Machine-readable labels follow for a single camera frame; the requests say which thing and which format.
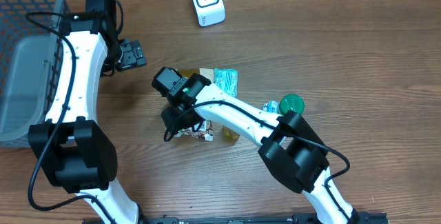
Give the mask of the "green lid white jar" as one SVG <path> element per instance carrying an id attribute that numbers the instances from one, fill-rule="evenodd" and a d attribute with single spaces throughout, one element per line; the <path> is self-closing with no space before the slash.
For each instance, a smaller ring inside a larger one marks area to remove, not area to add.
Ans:
<path id="1" fill-rule="evenodd" d="M 303 99 L 297 94 L 287 94 L 279 102 L 278 111 L 281 115 L 285 115 L 289 110 L 298 114 L 302 114 L 305 109 Z"/>

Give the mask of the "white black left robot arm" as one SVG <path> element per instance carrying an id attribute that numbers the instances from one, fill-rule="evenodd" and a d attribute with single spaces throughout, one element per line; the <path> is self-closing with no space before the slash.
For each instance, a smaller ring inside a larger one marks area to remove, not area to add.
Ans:
<path id="1" fill-rule="evenodd" d="M 84 200 L 102 223 L 142 223 L 139 205 L 116 177 L 116 148 L 99 127 L 99 81 L 146 64 L 138 41 L 121 39 L 123 8 L 118 0 L 86 0 L 85 11 L 62 14 L 55 35 L 63 46 L 54 100 L 28 142 L 49 183 Z"/>

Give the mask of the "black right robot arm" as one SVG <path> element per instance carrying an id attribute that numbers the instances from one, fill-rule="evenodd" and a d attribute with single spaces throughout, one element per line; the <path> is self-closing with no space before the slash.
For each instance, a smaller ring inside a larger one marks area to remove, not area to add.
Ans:
<path id="1" fill-rule="evenodd" d="M 184 77 L 163 67 L 152 87 L 170 106 L 161 113 L 164 141 L 182 129 L 197 131 L 205 120 L 219 123 L 258 147 L 270 174 L 292 192 L 304 194 L 321 223 L 357 223 L 358 213 L 346 202 L 333 179 L 348 171 L 331 173 L 327 155 L 345 156 L 326 146 L 306 120 L 293 110 L 284 115 L 255 108 L 222 91 L 208 78 Z"/>

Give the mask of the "teal white tissue packet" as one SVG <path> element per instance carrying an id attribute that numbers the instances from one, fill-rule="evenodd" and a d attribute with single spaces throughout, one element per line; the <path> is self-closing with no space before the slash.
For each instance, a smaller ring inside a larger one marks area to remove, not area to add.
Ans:
<path id="1" fill-rule="evenodd" d="M 262 107 L 262 109 L 266 112 L 270 113 L 279 113 L 279 102 L 271 100 L 265 103 Z"/>

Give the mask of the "yellow liquid bottle silver cap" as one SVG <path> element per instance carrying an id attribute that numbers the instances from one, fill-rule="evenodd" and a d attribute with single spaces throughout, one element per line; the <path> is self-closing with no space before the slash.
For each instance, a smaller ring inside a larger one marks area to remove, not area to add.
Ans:
<path id="1" fill-rule="evenodd" d="M 240 134 L 237 132 L 227 128 L 226 126 L 223 126 L 223 134 L 226 140 L 230 143 L 235 143 L 238 141 Z"/>

